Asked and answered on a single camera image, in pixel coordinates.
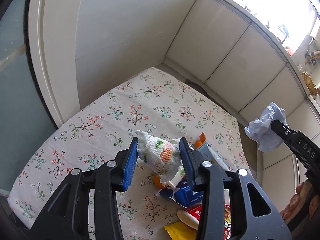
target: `red package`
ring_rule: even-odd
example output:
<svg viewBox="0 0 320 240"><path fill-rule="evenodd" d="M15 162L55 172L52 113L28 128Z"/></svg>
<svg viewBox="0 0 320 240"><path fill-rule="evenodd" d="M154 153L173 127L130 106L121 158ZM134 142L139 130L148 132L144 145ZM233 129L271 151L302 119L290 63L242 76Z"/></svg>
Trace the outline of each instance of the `red package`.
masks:
<svg viewBox="0 0 320 240"><path fill-rule="evenodd" d="M184 222L187 226L194 229L198 229L200 216L201 216L201 204L194 205L186 209L180 209L177 212L178 218ZM231 231L231 210L229 205L224 205L224 240L230 238Z"/></svg>

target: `yellow packet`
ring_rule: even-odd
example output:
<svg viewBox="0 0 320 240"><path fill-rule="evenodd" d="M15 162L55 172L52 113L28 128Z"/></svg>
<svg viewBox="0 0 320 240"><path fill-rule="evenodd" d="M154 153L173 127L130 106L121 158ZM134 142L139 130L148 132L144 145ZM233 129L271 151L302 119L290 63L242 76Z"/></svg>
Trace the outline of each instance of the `yellow packet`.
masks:
<svg viewBox="0 0 320 240"><path fill-rule="evenodd" d="M195 240L197 230L188 227L185 223L178 221L164 226L172 240Z"/></svg>

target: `floral pattern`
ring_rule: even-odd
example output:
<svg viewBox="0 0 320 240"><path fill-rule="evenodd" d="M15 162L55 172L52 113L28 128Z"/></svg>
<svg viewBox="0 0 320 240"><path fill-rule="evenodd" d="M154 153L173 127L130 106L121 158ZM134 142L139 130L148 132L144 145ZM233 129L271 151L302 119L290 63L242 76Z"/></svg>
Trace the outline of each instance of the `floral pattern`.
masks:
<svg viewBox="0 0 320 240"><path fill-rule="evenodd" d="M10 207L31 228L71 169L93 170L114 159L129 147L137 129L160 138L159 149L163 140L182 136L192 145L204 132L233 171L249 169L236 119L171 75L150 68L95 100L50 136L17 177L8 197ZM169 240L163 226L178 221L180 206L157 195L152 175L138 158L128 191L116 192L125 239ZM95 239L93 217L91 190L91 239Z"/></svg>

